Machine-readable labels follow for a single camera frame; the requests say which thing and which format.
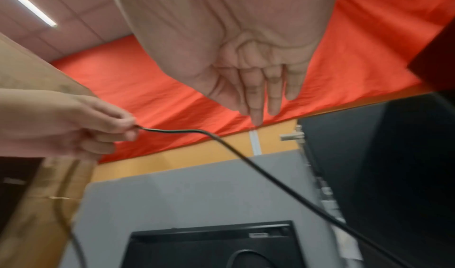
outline ceiling light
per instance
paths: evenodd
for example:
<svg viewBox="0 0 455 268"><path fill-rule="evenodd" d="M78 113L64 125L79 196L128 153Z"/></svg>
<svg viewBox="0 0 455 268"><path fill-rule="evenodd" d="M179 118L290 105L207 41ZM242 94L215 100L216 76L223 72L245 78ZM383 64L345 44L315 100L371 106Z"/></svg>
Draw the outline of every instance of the ceiling light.
<svg viewBox="0 0 455 268"><path fill-rule="evenodd" d="M18 0L20 3L24 4L25 7L27 7L30 11L32 11L33 13L35 13L38 17L40 17L44 22L46 22L48 25L52 26L52 27L55 27L57 26L57 23L55 23L54 21L52 21L52 19L50 19L46 14L44 14L43 11L41 11L40 9L38 9L38 7L36 7L35 5L33 5L32 2L30 2L29 0Z"/></svg>

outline gray surface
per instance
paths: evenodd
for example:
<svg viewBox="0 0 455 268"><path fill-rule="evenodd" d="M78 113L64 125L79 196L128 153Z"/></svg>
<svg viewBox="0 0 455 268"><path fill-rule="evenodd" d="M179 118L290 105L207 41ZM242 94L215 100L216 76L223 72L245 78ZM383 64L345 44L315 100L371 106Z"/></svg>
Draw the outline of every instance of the gray surface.
<svg viewBox="0 0 455 268"><path fill-rule="evenodd" d="M315 202L298 151L254 157ZM120 267L131 232L293 220L308 268L341 268L329 226L240 160L93 183L75 232L89 268ZM79 268L69 245L61 268Z"/></svg>

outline human hand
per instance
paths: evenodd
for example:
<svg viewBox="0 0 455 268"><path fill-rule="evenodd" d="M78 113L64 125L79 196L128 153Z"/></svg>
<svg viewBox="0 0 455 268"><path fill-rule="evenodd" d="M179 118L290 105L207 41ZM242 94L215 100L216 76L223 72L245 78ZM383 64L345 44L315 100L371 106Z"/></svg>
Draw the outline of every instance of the human hand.
<svg viewBox="0 0 455 268"><path fill-rule="evenodd" d="M335 0L116 0L160 68L263 121L300 92Z"/></svg>
<svg viewBox="0 0 455 268"><path fill-rule="evenodd" d="M135 118L91 96L0 89L0 156L99 159L133 141Z"/></svg>

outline black cable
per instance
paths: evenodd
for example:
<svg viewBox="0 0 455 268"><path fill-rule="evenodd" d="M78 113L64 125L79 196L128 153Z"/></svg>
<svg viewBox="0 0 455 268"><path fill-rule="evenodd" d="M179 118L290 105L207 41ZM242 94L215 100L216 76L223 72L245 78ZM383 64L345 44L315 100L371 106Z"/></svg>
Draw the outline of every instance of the black cable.
<svg viewBox="0 0 455 268"><path fill-rule="evenodd" d="M257 251L250 250L250 249L243 249L243 250L235 251L234 253L232 253L232 255L229 256L229 259L227 260L226 268L232 268L234 265L234 261L237 259L237 256L239 256L240 254L245 254L245 253L256 254L256 255L264 258L267 262L269 262L272 265L272 268L278 268L270 259L268 259L268 257L266 257L265 255L263 255Z"/></svg>
<svg viewBox="0 0 455 268"><path fill-rule="evenodd" d="M332 217L329 215L327 212L325 212L322 208L316 206L315 204L311 203L309 200L307 200L305 197L302 197L299 193L295 192L292 190L290 187L288 187L286 184L275 178L274 176L270 175L267 171L262 169L260 166L258 166L256 163L251 161L249 158L247 158L245 155L237 151L234 147L226 143L223 139L218 137L215 134L212 134L210 132L204 131L204 130L199 130L199 129L187 129L187 130L162 130L162 129L151 129L151 128L144 128L144 127L139 127L142 130L149 131L149 132L158 132L158 133L168 133L168 134L180 134L180 133L199 133L199 134L204 134L206 136L209 136L213 140L217 141L224 147L226 147L229 151L237 155L241 160L243 160L246 164L248 164L251 168L256 170L259 174L267 178L270 182L281 188L284 192L286 192L289 196L300 202L303 206L307 207L310 211L315 213L317 216L321 217L325 221L329 222L330 224L338 227L339 229L343 230L344 232L348 233L352 237L356 238L357 240L361 241L363 244L369 246L373 250L377 251L379 254L384 256L386 259L388 259L390 262L398 265L399 267L402 268L413 268L411 264L407 263L405 260L401 259L400 257L394 255L392 252L388 251L386 248L382 247L381 245L375 243L373 240L369 239L368 237L364 236L360 232L358 232L355 229L352 229L351 227L347 226L346 224L338 221L335 217Z"/></svg>
<svg viewBox="0 0 455 268"><path fill-rule="evenodd" d="M77 170L77 166L79 165L79 160L74 161L68 172L66 172L65 178L62 181L62 184L58 188L57 195L55 196L55 202L53 205L54 209L54 216L57 219L58 224L63 229L63 231L67 234L68 238L70 239L71 243L74 246L74 250L76 251L76 257L79 261L81 268L88 268L87 266L87 258L85 257L84 251L82 250L81 243L77 236L73 233L71 226L66 222L64 213L63 213L63 200L65 200L66 189L68 189L68 185Z"/></svg>
<svg viewBox="0 0 455 268"><path fill-rule="evenodd" d="M144 128L141 126L138 126L137 128L149 131L149 132L157 132L157 133L167 133L167 134L186 134L186 133L199 133L203 134L206 136L209 136L213 140L217 141L224 147L226 147L229 151L234 153L237 157L239 157L242 161L244 161L247 165L249 165L251 168L253 168L256 172L267 178L270 182L278 186L280 189L282 189L285 193L287 193L289 196L297 200L299 203L301 203L303 206L308 208L310 211L315 213L317 216L321 217L323 220L329 222L330 224L338 227L339 229L343 230L347 234L351 235L352 237L356 238L358 241L361 241L363 244L367 245L371 249L377 251L379 254L384 256L384 258L388 259L390 262L394 263L398 267L401 268L414 268L411 266L411 264L408 264L405 260L401 259L400 257L394 255L392 252L388 251L386 248L383 248L381 245L375 243L373 240L369 239L368 237L364 236L363 234L359 233L357 230L352 229L351 227L347 226L346 224L338 221L335 217L332 217L329 215L327 212L325 212L323 209L320 207L316 206L315 204L311 203L309 200L306 198L302 197L300 194L292 190L290 187L288 187L286 184L275 178L274 176L270 175L267 171L262 169L260 166L258 166L256 163L251 161L249 158L247 158L245 155L240 153L238 150L236 150L234 147L226 143L224 140L222 140L220 137L218 137L215 134L212 134L210 132L204 131L204 130L199 130L199 129L186 129L186 130L163 130L163 129L152 129L152 128ZM65 191L68 187L68 184L75 172L74 169L70 169L65 176L64 181L62 182L62 185L60 186L57 197L64 197ZM66 231L68 234L68 237L71 239L71 242L74 246L74 249L76 250L76 256L79 260L81 268L87 268L87 260L84 255L84 252L81 248L81 244L76 237L76 235L72 232L71 227L66 223L65 218L63 217L62 213L62 208L61 208L61 203L62 199L58 199L55 202L54 205L54 213L55 217L57 218L59 224L61 227Z"/></svg>

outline open palm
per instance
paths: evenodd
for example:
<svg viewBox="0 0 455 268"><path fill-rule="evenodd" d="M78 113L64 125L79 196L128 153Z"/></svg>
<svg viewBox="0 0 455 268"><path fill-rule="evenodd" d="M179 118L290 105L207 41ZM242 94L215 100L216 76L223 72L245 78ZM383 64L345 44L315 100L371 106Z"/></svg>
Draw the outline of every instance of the open palm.
<svg viewBox="0 0 455 268"><path fill-rule="evenodd" d="M263 120L295 99L335 0L117 0L160 68L221 105Z"/></svg>

